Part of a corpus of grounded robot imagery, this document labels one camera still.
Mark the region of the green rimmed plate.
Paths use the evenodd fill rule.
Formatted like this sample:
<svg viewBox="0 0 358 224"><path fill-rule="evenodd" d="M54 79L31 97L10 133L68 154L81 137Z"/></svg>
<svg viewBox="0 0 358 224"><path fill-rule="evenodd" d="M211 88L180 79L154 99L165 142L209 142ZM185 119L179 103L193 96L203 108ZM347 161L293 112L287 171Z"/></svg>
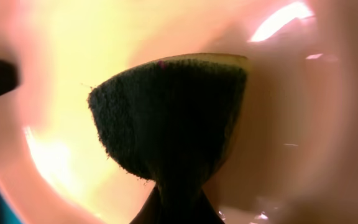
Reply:
<svg viewBox="0 0 358 224"><path fill-rule="evenodd" d="M358 1L0 1L0 193L24 223L129 223L153 183L108 158L88 93L198 52L251 63L207 183L226 223L358 223Z"/></svg>

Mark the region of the green yellow sponge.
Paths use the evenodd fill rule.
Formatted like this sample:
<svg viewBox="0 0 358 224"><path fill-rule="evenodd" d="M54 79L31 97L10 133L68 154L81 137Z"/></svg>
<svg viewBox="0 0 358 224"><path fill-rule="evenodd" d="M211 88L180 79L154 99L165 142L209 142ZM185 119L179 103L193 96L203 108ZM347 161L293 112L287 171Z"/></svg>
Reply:
<svg viewBox="0 0 358 224"><path fill-rule="evenodd" d="M88 95L100 143L154 187L134 223L221 223L203 185L231 152L249 74L242 55L161 58Z"/></svg>

